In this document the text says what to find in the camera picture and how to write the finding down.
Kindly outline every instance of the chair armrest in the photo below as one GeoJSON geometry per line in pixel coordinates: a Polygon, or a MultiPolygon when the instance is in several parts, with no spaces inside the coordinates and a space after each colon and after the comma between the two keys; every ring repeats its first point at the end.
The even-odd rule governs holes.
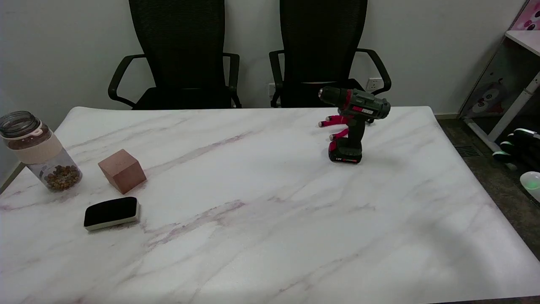
{"type": "Polygon", "coordinates": [[[118,86],[120,85],[120,81],[122,80],[122,77],[124,76],[124,73],[126,72],[127,66],[130,65],[130,63],[131,63],[131,61],[133,59],[135,59],[135,58],[143,58],[143,57],[146,57],[146,55],[144,55],[144,54],[130,55],[130,56],[126,56],[126,57],[124,57],[124,59],[122,59],[122,61],[120,62],[120,64],[116,68],[116,71],[114,72],[114,75],[112,76],[111,83],[109,84],[108,93],[109,93],[109,97],[112,100],[123,102],[123,103],[125,103],[125,104],[127,104],[127,105],[129,105],[131,107],[135,106],[135,103],[133,103],[132,101],[129,101],[129,100],[123,98],[123,97],[118,97],[117,90],[118,90],[118,86]]]}
{"type": "Polygon", "coordinates": [[[369,50],[369,49],[356,49],[356,51],[364,52],[369,55],[373,63],[375,63],[375,66],[377,67],[377,70],[379,71],[379,74],[381,75],[382,81],[384,82],[384,87],[382,89],[379,89],[373,92],[372,94],[377,95],[379,93],[390,90],[390,88],[392,87],[392,80],[390,80],[390,75],[388,75],[388,72],[386,71],[386,68],[384,67],[384,64],[382,63],[382,60],[377,55],[377,53],[374,50],[369,50]]]}
{"type": "Polygon", "coordinates": [[[270,106],[272,108],[278,107],[278,98],[281,95],[281,91],[283,89],[283,77],[281,76],[281,66],[279,64],[279,54],[284,54],[284,50],[279,51],[273,51],[270,52],[268,55],[270,57],[270,66],[272,67],[272,74],[274,75],[274,83],[275,83],[275,93],[274,97],[272,98],[272,101],[270,102],[270,106]]]}
{"type": "Polygon", "coordinates": [[[232,99],[237,109],[242,108],[242,104],[238,99],[237,87],[238,87],[238,72],[240,70],[240,56],[238,54],[223,53],[223,56],[231,59],[229,63],[229,91],[231,92],[232,99]]]}

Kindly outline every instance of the cordless drill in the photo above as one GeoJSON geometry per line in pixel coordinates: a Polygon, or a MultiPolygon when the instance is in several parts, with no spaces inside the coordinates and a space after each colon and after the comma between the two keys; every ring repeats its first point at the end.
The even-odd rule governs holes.
{"type": "Polygon", "coordinates": [[[333,162],[360,163],[366,121],[386,118],[390,113],[390,103],[361,90],[333,87],[322,88],[319,98],[338,107],[340,115],[348,118],[348,137],[333,140],[328,147],[328,157],[333,162]]]}

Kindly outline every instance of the white shelf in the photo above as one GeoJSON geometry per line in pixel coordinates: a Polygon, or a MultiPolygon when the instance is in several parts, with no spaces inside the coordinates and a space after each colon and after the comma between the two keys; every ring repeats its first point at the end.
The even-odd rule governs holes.
{"type": "Polygon", "coordinates": [[[540,31],[507,31],[506,37],[540,56],[540,31]]]}

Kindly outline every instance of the beige jar sleeve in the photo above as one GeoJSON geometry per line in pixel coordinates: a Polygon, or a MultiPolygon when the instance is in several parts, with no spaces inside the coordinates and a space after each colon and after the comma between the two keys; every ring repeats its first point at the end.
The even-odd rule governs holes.
{"type": "Polygon", "coordinates": [[[35,164],[35,163],[44,163],[49,159],[55,157],[62,151],[63,147],[58,138],[54,133],[51,134],[51,137],[33,147],[21,149],[21,150],[12,150],[17,158],[24,164],[35,164]]]}

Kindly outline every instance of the drill handle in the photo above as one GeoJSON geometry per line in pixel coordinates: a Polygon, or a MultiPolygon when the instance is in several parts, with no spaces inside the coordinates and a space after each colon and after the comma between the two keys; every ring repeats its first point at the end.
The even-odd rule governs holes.
{"type": "Polygon", "coordinates": [[[348,144],[350,148],[362,149],[362,138],[366,131],[366,120],[364,119],[349,119],[347,123],[349,126],[348,144]]]}

